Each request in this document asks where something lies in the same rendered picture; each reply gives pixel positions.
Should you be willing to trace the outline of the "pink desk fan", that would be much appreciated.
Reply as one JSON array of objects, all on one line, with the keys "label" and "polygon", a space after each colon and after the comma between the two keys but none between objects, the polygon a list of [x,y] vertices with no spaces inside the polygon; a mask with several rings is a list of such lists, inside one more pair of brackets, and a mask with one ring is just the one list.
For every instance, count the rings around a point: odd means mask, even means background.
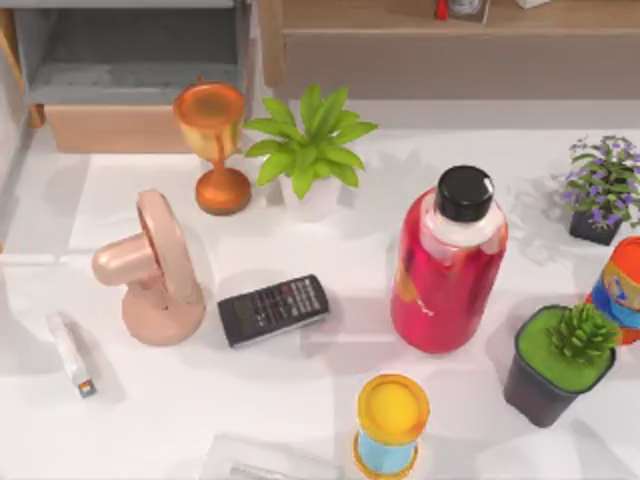
[{"label": "pink desk fan", "polygon": [[136,208],[141,231],[97,250],[92,269],[100,283],[127,287],[122,319],[132,337],[147,345],[177,345],[204,319],[202,289],[164,194],[142,191]]}]

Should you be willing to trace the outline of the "green succulent in black pot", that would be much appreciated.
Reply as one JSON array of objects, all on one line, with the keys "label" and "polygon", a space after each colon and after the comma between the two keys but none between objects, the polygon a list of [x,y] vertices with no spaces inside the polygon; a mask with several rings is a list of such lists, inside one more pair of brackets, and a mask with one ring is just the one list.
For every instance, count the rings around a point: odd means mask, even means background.
[{"label": "green succulent in black pot", "polygon": [[591,304],[539,308],[514,337],[504,399],[530,423],[551,426],[607,375],[620,334]]}]

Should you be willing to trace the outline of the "wooden open shelf unit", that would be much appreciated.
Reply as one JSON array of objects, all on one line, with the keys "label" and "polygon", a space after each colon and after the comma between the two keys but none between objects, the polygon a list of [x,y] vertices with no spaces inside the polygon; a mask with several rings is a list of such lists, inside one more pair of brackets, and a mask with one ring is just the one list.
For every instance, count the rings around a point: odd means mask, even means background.
[{"label": "wooden open shelf unit", "polygon": [[255,0],[265,83],[357,99],[640,99],[640,0],[490,0],[483,23],[436,0]]}]

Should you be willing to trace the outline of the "pale wooden drawer front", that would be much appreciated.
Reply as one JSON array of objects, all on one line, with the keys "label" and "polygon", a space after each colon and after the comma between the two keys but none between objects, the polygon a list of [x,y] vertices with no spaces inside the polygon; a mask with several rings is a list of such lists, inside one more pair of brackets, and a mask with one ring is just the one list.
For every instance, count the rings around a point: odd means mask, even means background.
[{"label": "pale wooden drawer front", "polygon": [[58,149],[66,153],[187,153],[168,105],[44,107]]}]

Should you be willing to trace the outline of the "green plant in white pot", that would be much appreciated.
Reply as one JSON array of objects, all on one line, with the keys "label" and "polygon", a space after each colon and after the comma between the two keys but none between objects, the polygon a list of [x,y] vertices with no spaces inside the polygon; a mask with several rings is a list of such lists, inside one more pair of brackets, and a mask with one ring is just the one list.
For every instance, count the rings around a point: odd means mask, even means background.
[{"label": "green plant in white pot", "polygon": [[324,219],[338,206],[344,187],[359,187],[365,164],[349,145],[379,128],[348,109],[347,97],[345,87],[323,95],[312,84],[302,94],[298,118],[283,101],[267,97],[268,115],[245,123],[265,136],[245,151],[263,159],[256,185],[279,184],[284,206],[305,221]]}]

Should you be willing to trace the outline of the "orange and blue can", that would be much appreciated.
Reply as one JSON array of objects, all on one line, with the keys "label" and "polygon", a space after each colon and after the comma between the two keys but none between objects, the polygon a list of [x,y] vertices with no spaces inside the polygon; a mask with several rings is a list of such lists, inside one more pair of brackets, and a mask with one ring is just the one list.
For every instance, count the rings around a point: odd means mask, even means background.
[{"label": "orange and blue can", "polygon": [[585,301],[618,325],[622,345],[640,341],[640,235],[617,244]]}]

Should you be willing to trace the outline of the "black calculator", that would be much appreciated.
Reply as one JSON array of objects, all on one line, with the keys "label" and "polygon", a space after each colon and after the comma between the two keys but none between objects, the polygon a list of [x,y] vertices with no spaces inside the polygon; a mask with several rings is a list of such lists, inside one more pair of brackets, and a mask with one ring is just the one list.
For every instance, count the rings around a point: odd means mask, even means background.
[{"label": "black calculator", "polygon": [[230,347],[239,347],[323,319],[329,300],[313,274],[231,296],[218,302]]}]

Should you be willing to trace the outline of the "red bottle with black cap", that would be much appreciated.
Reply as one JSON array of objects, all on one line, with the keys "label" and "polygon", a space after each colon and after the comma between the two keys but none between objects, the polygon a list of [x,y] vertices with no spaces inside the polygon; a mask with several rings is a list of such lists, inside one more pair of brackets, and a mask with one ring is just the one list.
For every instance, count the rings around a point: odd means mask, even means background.
[{"label": "red bottle with black cap", "polygon": [[390,313],[400,337],[422,352],[452,352],[478,329],[508,240],[494,193],[484,170],[453,166],[405,215]]}]

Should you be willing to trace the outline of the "white stapler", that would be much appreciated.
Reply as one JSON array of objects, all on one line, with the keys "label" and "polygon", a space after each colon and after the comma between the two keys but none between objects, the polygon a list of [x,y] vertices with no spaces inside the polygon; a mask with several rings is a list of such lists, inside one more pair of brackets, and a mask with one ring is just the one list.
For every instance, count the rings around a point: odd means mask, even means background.
[{"label": "white stapler", "polygon": [[82,398],[94,395],[97,390],[87,369],[69,323],[59,313],[46,317],[46,324],[62,360],[64,370]]}]

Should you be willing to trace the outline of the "orange gold trophy cup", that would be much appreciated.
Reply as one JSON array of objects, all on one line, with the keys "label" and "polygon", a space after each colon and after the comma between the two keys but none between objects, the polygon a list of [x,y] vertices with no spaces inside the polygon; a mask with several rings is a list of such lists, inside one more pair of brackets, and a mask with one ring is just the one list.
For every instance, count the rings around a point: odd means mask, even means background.
[{"label": "orange gold trophy cup", "polygon": [[172,111],[189,149],[211,164],[196,182],[198,206],[211,215],[231,215],[251,199],[248,177],[226,161],[239,151],[244,95],[234,86],[197,78],[173,101]]}]

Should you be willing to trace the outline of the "purple flower plant black pot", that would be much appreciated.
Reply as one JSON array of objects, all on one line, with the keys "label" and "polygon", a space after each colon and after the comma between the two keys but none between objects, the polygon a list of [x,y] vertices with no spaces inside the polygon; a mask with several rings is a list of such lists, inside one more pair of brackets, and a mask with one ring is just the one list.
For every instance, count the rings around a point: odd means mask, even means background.
[{"label": "purple flower plant black pot", "polygon": [[561,195],[571,210],[569,234],[608,246],[622,225],[640,228],[640,147],[622,135],[585,136],[569,154]]}]

